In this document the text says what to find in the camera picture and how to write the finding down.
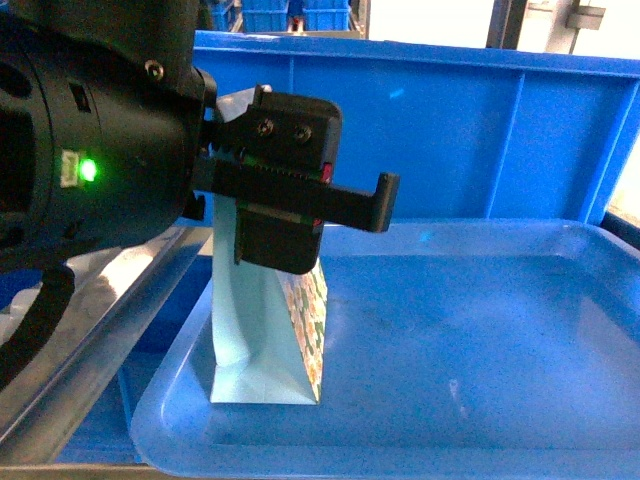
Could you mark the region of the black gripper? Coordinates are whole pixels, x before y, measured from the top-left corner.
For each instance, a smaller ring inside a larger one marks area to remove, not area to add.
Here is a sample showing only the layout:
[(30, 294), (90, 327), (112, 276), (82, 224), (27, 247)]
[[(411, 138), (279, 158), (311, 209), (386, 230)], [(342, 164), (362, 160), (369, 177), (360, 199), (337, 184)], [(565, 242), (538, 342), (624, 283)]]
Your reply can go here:
[(337, 105), (264, 85), (249, 95), (239, 116), (204, 121), (192, 177), (193, 189), (234, 199), (236, 263), (306, 274), (318, 259), (324, 221), (389, 229), (399, 175), (381, 173), (374, 192), (331, 184), (343, 125)]

